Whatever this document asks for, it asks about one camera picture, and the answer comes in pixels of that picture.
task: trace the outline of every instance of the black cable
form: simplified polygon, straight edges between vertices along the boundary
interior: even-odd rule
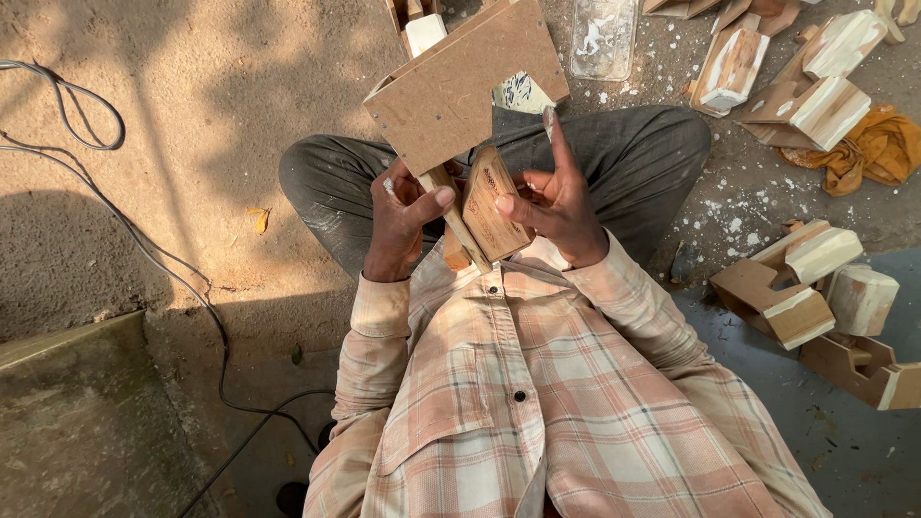
[[[49,70],[49,69],[47,69],[47,68],[45,68],[45,67],[43,67],[43,66],[40,66],[40,65],[37,65],[37,64],[29,65],[29,64],[26,64],[26,63],[22,63],[22,62],[20,62],[20,61],[0,60],[0,70],[7,70],[7,69],[11,69],[11,68],[24,68],[24,69],[26,69],[26,70],[29,70],[29,71],[32,72],[33,74],[37,74],[37,75],[39,75],[39,76],[42,76],[42,77],[47,78],[47,79],[51,82],[52,88],[53,88],[53,91],[54,91],[54,96],[55,96],[55,98],[57,99],[58,112],[61,114],[61,120],[62,120],[62,122],[64,123],[64,127],[67,129],[67,132],[70,133],[70,135],[71,135],[74,139],[76,139],[77,142],[79,142],[80,144],[82,144],[82,145],[84,145],[84,146],[86,146],[86,147],[89,147],[89,148],[91,148],[91,149],[96,149],[96,150],[99,150],[99,151],[117,149],[118,147],[120,147],[120,146],[122,145],[122,143],[123,143],[123,141],[124,141],[124,131],[125,131],[125,128],[124,128],[124,121],[122,120],[121,115],[115,110],[115,108],[112,107],[112,105],[109,104],[107,101],[105,101],[102,97],[96,95],[95,93],[93,93],[93,92],[91,92],[91,91],[89,91],[89,90],[87,90],[87,89],[85,89],[85,88],[81,88],[81,87],[79,87],[79,86],[77,86],[77,85],[74,85],[74,84],[71,84],[71,83],[68,83],[68,82],[64,81],[64,80],[61,79],[59,76],[57,76],[54,72],[52,72],[51,70]],[[63,86],[63,87],[67,90],[67,93],[70,95],[71,100],[74,102],[74,104],[75,104],[75,106],[76,106],[76,108],[77,108],[77,111],[79,112],[80,117],[81,117],[81,119],[83,120],[84,126],[87,128],[87,130],[89,131],[90,135],[92,135],[93,139],[96,140],[96,142],[98,143],[97,146],[96,146],[96,145],[92,145],[92,144],[88,143],[86,140],[84,140],[83,138],[81,138],[79,135],[76,134],[76,132],[74,131],[74,129],[71,127],[70,122],[67,120],[67,113],[66,113],[66,111],[64,110],[64,99],[63,99],[63,97],[62,97],[62,95],[61,95],[61,90],[60,90],[59,86]],[[89,122],[87,121],[86,115],[84,115],[83,110],[80,108],[80,105],[76,102],[76,97],[74,96],[73,91],[77,91],[77,92],[80,92],[80,93],[82,93],[82,94],[84,94],[84,95],[89,96],[91,99],[95,100],[96,102],[98,102],[99,104],[101,104],[102,106],[104,106],[104,107],[109,111],[109,113],[111,114],[112,118],[115,120],[116,125],[118,126],[118,135],[115,137],[115,140],[112,141],[111,144],[108,144],[108,145],[107,145],[107,144],[103,144],[103,143],[96,137],[96,134],[93,133],[92,129],[91,129],[90,126],[89,126]],[[172,278],[172,279],[176,280],[177,282],[179,282],[186,290],[189,291],[189,293],[192,294],[193,297],[195,297],[196,300],[198,300],[198,302],[202,305],[202,307],[203,307],[203,308],[205,309],[205,311],[207,312],[208,316],[211,318],[212,322],[214,322],[215,327],[217,328],[217,332],[220,334],[220,337],[221,337],[221,344],[223,345],[223,349],[224,349],[224,355],[223,355],[223,358],[221,359],[221,370],[220,370],[220,375],[219,375],[218,381],[217,381],[217,393],[218,393],[218,395],[220,396],[221,402],[223,402],[225,405],[227,405],[227,406],[229,406],[229,407],[231,407],[231,408],[234,408],[234,409],[237,409],[237,410],[242,410],[242,411],[244,411],[244,412],[252,412],[252,413],[258,413],[258,414],[265,414],[265,418],[263,418],[262,421],[260,421],[260,423],[259,423],[258,425],[256,425],[256,427],[252,430],[252,432],[250,432],[250,435],[248,435],[248,436],[246,437],[246,439],[244,439],[243,442],[240,443],[240,445],[237,447],[237,450],[234,451],[234,453],[233,453],[232,455],[229,456],[229,458],[226,460],[226,462],[223,463],[223,464],[217,469],[217,471],[216,471],[215,474],[211,477],[211,479],[208,480],[208,482],[207,482],[206,484],[204,484],[204,486],[201,488],[201,490],[199,490],[199,492],[195,495],[195,497],[192,498],[192,501],[190,501],[189,504],[185,507],[185,509],[182,510],[182,512],[179,514],[179,518],[182,518],[183,516],[185,516],[185,515],[192,509],[192,507],[195,505],[195,503],[197,503],[198,500],[200,500],[200,499],[202,498],[202,496],[206,493],[206,491],[208,490],[208,488],[210,488],[211,485],[215,482],[215,480],[217,480],[217,477],[219,477],[220,474],[223,473],[225,469],[227,469],[227,467],[230,465],[230,463],[233,462],[233,460],[237,457],[237,455],[238,455],[241,451],[243,451],[243,448],[245,448],[246,445],[250,443],[250,440],[256,435],[256,433],[259,432],[259,430],[262,429],[262,427],[265,425],[265,423],[267,423],[267,422],[269,421],[269,419],[272,418],[272,416],[279,416],[279,417],[286,418],[286,419],[288,419],[289,421],[291,421],[291,422],[297,427],[297,431],[300,432],[301,436],[304,438],[304,441],[307,443],[308,447],[309,447],[310,450],[313,452],[313,454],[315,454],[315,455],[320,454],[320,452],[317,450],[317,447],[314,446],[314,444],[313,444],[312,441],[310,441],[310,437],[308,436],[307,432],[304,430],[304,427],[301,426],[300,421],[298,421],[294,416],[291,416],[290,414],[287,414],[287,413],[283,412],[283,411],[282,411],[282,408],[283,408],[285,405],[287,405],[288,403],[291,403],[292,401],[294,401],[294,400],[296,400],[296,399],[299,399],[300,397],[303,397],[303,396],[305,396],[305,395],[311,395],[311,394],[335,394],[334,391],[331,391],[331,390],[309,390],[309,391],[306,391],[306,392],[302,392],[302,393],[299,393],[299,394],[295,394],[295,395],[292,395],[291,397],[287,398],[285,401],[281,402],[280,404],[278,404],[275,408],[273,408],[273,409],[271,409],[271,410],[270,410],[270,409],[265,409],[265,408],[256,408],[256,407],[252,407],[252,406],[243,406],[243,405],[239,405],[239,404],[234,403],[234,402],[230,401],[229,399],[227,399],[227,396],[224,394],[224,380],[225,380],[226,374],[227,374],[227,364],[228,364],[229,359],[230,359],[230,346],[229,346],[229,342],[228,342],[228,340],[227,340],[227,332],[224,330],[224,325],[221,323],[220,318],[218,318],[217,312],[215,311],[215,308],[211,305],[211,303],[210,303],[209,301],[205,300],[204,297],[202,297],[202,295],[199,294],[198,291],[195,290],[195,288],[193,288],[191,285],[189,285],[189,283],[187,283],[182,277],[179,277],[175,272],[173,272],[172,270],[170,270],[170,269],[169,269],[168,267],[166,267],[163,263],[161,263],[156,257],[154,257],[154,255],[153,255],[150,251],[148,251],[147,248],[144,246],[144,243],[141,241],[141,238],[138,236],[138,234],[140,234],[141,236],[143,236],[143,237],[145,238],[145,240],[147,240],[147,242],[149,242],[154,248],[156,248],[157,250],[161,251],[161,252],[162,252],[163,254],[165,254],[167,257],[169,257],[169,258],[171,258],[171,259],[173,259],[173,260],[175,260],[175,261],[181,263],[182,265],[185,265],[186,267],[188,267],[190,270],[192,270],[193,273],[195,273],[195,275],[197,275],[197,276],[199,276],[199,277],[201,277],[201,278],[205,278],[205,280],[206,280],[206,277],[204,277],[204,275],[202,275],[196,268],[194,268],[194,267],[192,267],[191,265],[189,265],[188,263],[182,261],[180,258],[176,257],[175,255],[173,255],[173,254],[171,254],[171,253],[168,253],[167,251],[165,251],[165,250],[163,250],[162,248],[160,248],[155,242],[153,242],[153,240],[151,240],[151,239],[150,239],[149,237],[147,237],[139,228],[137,228],[137,225],[135,225],[135,224],[132,222],[132,220],[130,220],[127,216],[125,216],[124,213],[121,211],[121,209],[119,209],[115,204],[113,204],[113,202],[111,202],[111,201],[109,200],[109,198],[107,198],[107,197],[105,196],[105,194],[103,194],[103,193],[96,187],[96,184],[93,183],[93,181],[92,181],[92,179],[89,177],[89,174],[87,173],[86,169],[85,169],[85,168],[83,167],[83,165],[74,157],[73,154],[71,154],[70,152],[68,152],[68,151],[66,151],[66,150],[64,150],[64,149],[60,149],[60,148],[58,148],[58,147],[41,147],[41,146],[30,146],[30,145],[28,145],[28,144],[24,144],[24,143],[22,143],[22,142],[18,142],[17,140],[14,140],[14,139],[10,138],[9,136],[6,135],[6,132],[4,132],[4,131],[0,131],[0,136],[3,137],[4,140],[6,140],[7,142],[10,142],[10,143],[12,143],[12,144],[15,144],[15,146],[0,146],[0,150],[3,150],[3,151],[17,151],[17,152],[20,152],[20,153],[28,153],[28,154],[30,154],[30,155],[35,155],[35,156],[38,156],[38,157],[41,157],[41,158],[45,158],[45,159],[51,160],[51,161],[54,162],[55,164],[57,164],[57,165],[59,165],[59,166],[65,168],[65,169],[67,169],[68,171],[70,171],[71,173],[73,173],[73,174],[77,177],[77,179],[78,179],[81,183],[83,183],[83,184],[89,189],[89,191],[90,191],[93,195],[95,195],[95,196],[97,197],[97,199],[98,199],[100,202],[102,202],[102,204],[103,204],[106,208],[108,208],[108,209],[110,210],[110,212],[116,217],[116,219],[118,219],[119,222],[122,223],[122,225],[124,226],[125,230],[127,230],[128,235],[131,236],[132,241],[134,241],[134,244],[135,244],[135,245],[137,246],[137,248],[141,251],[141,253],[144,255],[144,257],[145,257],[148,261],[150,261],[151,263],[153,263],[157,268],[159,268],[159,269],[162,270],[164,273],[166,273],[167,276],[169,276],[170,278]],[[60,160],[60,159],[58,159],[58,158],[56,158],[56,157],[54,157],[54,156],[52,156],[52,155],[49,155],[48,153],[45,153],[44,150],[53,150],[53,151],[58,151],[58,152],[65,153],[68,157],[70,157],[70,159],[72,159],[72,160],[74,161],[74,163],[77,165],[77,167],[79,167],[79,168],[83,171],[83,174],[81,174],[80,171],[77,171],[76,169],[74,169],[73,167],[71,167],[71,166],[70,166],[69,164],[67,164],[66,162],[64,162],[64,161],[62,161],[62,160]]]

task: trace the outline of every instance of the nail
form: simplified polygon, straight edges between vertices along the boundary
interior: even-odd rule
[[[435,203],[438,206],[449,206],[454,201],[454,190],[450,187],[439,187],[435,193]]]
[[[495,208],[499,209],[499,212],[503,214],[511,214],[515,208],[515,200],[508,194],[502,194],[495,199]]]

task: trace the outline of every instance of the dry leaf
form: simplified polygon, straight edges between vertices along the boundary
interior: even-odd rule
[[[256,224],[252,227],[256,230],[256,233],[263,235],[265,230],[269,228],[269,213],[272,212],[271,208],[250,208],[247,209],[247,214],[255,214],[254,211],[262,211],[259,215],[259,218],[256,219]]]

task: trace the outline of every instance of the wooden block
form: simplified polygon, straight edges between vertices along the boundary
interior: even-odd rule
[[[796,88],[794,82],[768,85],[749,100],[736,121],[783,124],[811,140],[805,148],[830,151],[869,112],[869,96],[843,77],[824,77],[799,96]]]
[[[718,32],[725,29],[726,26],[740,17],[751,4],[752,0],[723,0],[723,3],[719,6],[717,19],[713,22],[713,28],[710,30],[710,34],[716,35]]]
[[[727,308],[787,350],[834,327],[820,293],[804,284],[774,291],[775,277],[772,268],[742,259],[710,277],[710,284]]]
[[[886,24],[887,32],[883,41],[885,41],[887,45],[896,45],[905,41],[902,31],[895,23],[895,20],[892,19],[893,7],[895,7],[895,0],[876,0],[876,4],[873,7],[873,12]]]
[[[801,30],[793,41],[799,43],[800,45],[805,44],[806,41],[811,40],[816,33],[819,32],[819,28],[815,25],[807,25],[803,30]]]
[[[426,171],[424,174],[417,176],[416,180],[419,181],[419,184],[422,185],[427,192],[442,185],[447,185],[454,190],[454,203],[451,205],[448,213],[445,214],[445,222],[454,230],[460,244],[467,250],[467,254],[470,255],[471,260],[473,260],[477,269],[480,270],[480,273],[488,274],[493,271],[492,262],[483,255],[483,251],[480,250],[480,246],[476,243],[473,234],[470,233],[470,230],[467,229],[467,226],[463,222],[463,217],[461,216],[461,208],[463,207],[461,200],[463,195],[458,189],[457,184],[454,183],[454,179],[451,178],[448,171],[445,170],[445,166],[438,165]]]
[[[798,282],[812,284],[862,253],[863,245],[855,232],[830,227],[789,244],[785,262]]]
[[[892,347],[872,338],[859,336],[848,348],[817,336],[803,344],[799,362],[877,410],[921,407],[921,362],[896,363]]]
[[[701,76],[700,103],[713,110],[731,110],[748,99],[770,38],[738,29],[717,54],[707,76]]]
[[[441,256],[452,272],[460,272],[472,264],[470,255],[464,250],[461,240],[450,225],[445,225],[445,245]]]
[[[420,0],[406,0],[406,17],[409,18],[409,21],[419,19],[425,15]]]
[[[813,80],[847,77],[886,35],[886,24],[864,9],[838,17],[803,54],[803,72]]]
[[[772,6],[772,8],[760,8],[762,4],[766,3],[773,3],[775,6],[778,3],[782,3],[783,6],[780,13],[772,15],[767,13],[773,13],[775,11],[773,9],[774,6]],[[801,9],[802,2],[800,0],[783,0],[783,2],[778,2],[778,0],[754,0],[752,6],[749,7],[749,12],[761,17],[761,23],[758,24],[758,32],[761,32],[765,36],[774,37],[774,35],[781,30],[793,25]]]
[[[918,3],[918,0],[904,0],[902,12],[899,13],[898,18],[899,25],[904,27],[918,21],[919,11],[921,11],[921,3]]]
[[[534,241],[534,229],[503,218],[495,210],[495,200],[502,194],[518,196],[495,146],[481,148],[473,165],[463,195],[463,220],[491,263],[505,259]]]
[[[498,0],[381,80],[364,106],[418,176],[493,135],[493,88],[522,70],[553,102],[569,95],[537,0]]]
[[[785,236],[790,235],[792,232],[802,229],[803,222],[798,219],[788,219],[780,224],[780,229],[784,232]]]
[[[758,23],[761,21],[761,17],[754,15],[752,13],[745,13],[742,16],[736,18],[728,27],[721,30],[713,37],[713,40],[710,42],[710,48],[706,52],[706,58],[704,58],[704,65],[700,69],[700,76],[697,77],[697,81],[694,83],[696,88],[694,93],[691,95],[691,100],[688,101],[688,104],[691,108],[706,113],[707,115],[713,117],[723,117],[729,114],[729,110],[716,110],[705,106],[701,101],[701,96],[704,94],[703,90],[705,89],[705,78],[711,77],[711,73],[715,65],[717,65],[717,56],[726,47],[727,42],[732,37],[733,34],[739,29],[748,29],[756,30],[758,28]]]
[[[826,300],[834,314],[835,331],[853,336],[878,336],[899,291],[899,283],[861,266],[837,269]]]

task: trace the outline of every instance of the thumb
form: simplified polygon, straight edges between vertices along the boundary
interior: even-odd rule
[[[412,205],[404,209],[407,223],[422,227],[432,219],[444,216],[454,203],[454,189],[442,185],[437,189],[419,196]]]
[[[502,194],[496,198],[495,208],[506,218],[541,231],[548,227],[552,217],[550,211],[542,206],[511,194]]]

